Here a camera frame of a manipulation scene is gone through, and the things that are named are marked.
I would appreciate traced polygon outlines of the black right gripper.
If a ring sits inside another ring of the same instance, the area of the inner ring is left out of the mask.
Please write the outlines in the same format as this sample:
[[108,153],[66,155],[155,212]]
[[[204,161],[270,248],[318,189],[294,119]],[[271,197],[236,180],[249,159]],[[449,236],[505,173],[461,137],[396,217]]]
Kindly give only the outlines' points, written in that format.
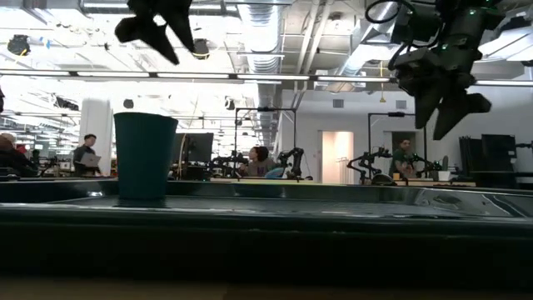
[[485,96],[466,91],[476,81],[471,75],[476,60],[475,47],[421,47],[393,56],[388,67],[399,88],[415,98],[417,129],[427,124],[441,100],[434,140],[441,140],[468,114],[491,110]]

